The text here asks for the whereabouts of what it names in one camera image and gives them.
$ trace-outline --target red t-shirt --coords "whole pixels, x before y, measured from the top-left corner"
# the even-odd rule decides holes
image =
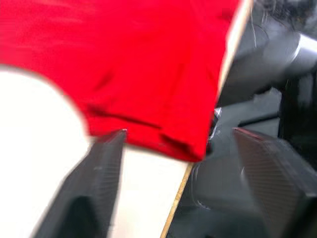
[[[91,135],[126,128],[128,143],[200,161],[237,3],[1,0],[0,63],[53,81]]]

